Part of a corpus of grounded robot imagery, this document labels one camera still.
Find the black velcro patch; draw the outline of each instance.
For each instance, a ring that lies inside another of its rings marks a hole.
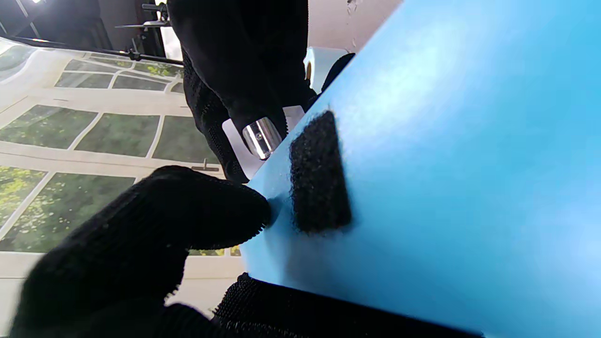
[[[350,203],[338,148],[334,114],[316,117],[290,145],[292,203],[305,233],[350,223]]]

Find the blue plastic sheet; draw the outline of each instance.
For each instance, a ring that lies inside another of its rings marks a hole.
[[[495,337],[601,337],[601,3],[406,1],[250,185],[252,277]],[[289,146],[330,109],[353,223],[292,225]]]

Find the window pane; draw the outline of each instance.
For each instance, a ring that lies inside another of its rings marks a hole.
[[[134,73],[134,72],[123,72],[121,74],[122,75],[137,76],[137,77],[143,78],[143,79],[151,79],[152,81],[159,81],[159,82],[163,82],[164,84],[168,84],[169,82],[171,82],[170,79],[159,78],[159,77],[155,77],[155,76],[148,76],[148,75],[143,75],[143,74]]]
[[[12,46],[0,54],[0,81],[15,75],[25,66],[27,59],[35,51],[29,46]]]
[[[115,73],[118,69],[100,66],[98,64],[83,62],[83,61],[79,61],[79,60],[71,60],[65,67],[65,70],[81,70],[81,71],[88,71],[88,72]]]
[[[183,94],[184,93],[184,84],[181,83],[181,82],[176,83],[175,86],[173,86],[173,88],[171,89],[171,91],[173,93],[181,93],[181,94]]]
[[[140,61],[133,67],[140,72],[151,73],[152,75],[169,76],[171,78],[176,75],[183,76],[184,71],[182,66],[176,66],[168,63],[158,63],[149,61]]]
[[[37,105],[0,129],[0,140],[67,149],[94,117],[95,112]]]
[[[113,88],[115,89],[141,89],[141,90],[164,90],[165,84],[130,78],[127,76],[118,76],[117,80],[115,80],[115,84],[113,84]]]
[[[45,253],[133,184],[134,178],[58,173],[0,241],[0,251]]]
[[[218,250],[190,250],[190,256],[223,256],[225,255],[224,249]]]
[[[156,115],[104,114],[75,150],[144,157],[158,125]]]
[[[106,89],[111,79],[112,75],[105,74],[63,73],[55,87]]]
[[[152,157],[193,163],[203,163],[206,158],[207,163],[219,163],[205,137],[196,129],[194,119],[184,116],[165,116]]]
[[[117,66],[119,68],[129,68],[132,66],[132,61],[106,60],[106,59],[99,59],[99,58],[90,58],[90,60],[110,64],[112,66]]]
[[[46,173],[0,165],[0,227]]]

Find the metal cylinder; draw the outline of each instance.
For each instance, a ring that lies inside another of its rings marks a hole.
[[[282,136],[271,120],[263,117],[242,129],[242,139],[253,155],[265,161],[282,143]]]

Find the gloved finger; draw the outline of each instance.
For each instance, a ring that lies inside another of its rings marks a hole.
[[[282,105],[242,25],[233,1],[170,0],[171,26],[192,67],[221,99],[239,132],[269,117],[286,135]]]
[[[162,167],[141,183],[157,194],[153,207],[185,226],[193,249],[233,247],[270,222],[269,204],[257,191],[190,168]]]
[[[222,125],[229,115],[217,95],[200,79],[192,68],[188,53],[182,49],[184,64],[184,94],[192,111],[197,129],[207,139],[211,151],[217,156],[225,178],[236,183],[247,183],[238,158],[225,136]]]
[[[242,21],[282,106],[304,106],[316,95],[306,79],[307,0],[238,0]]]

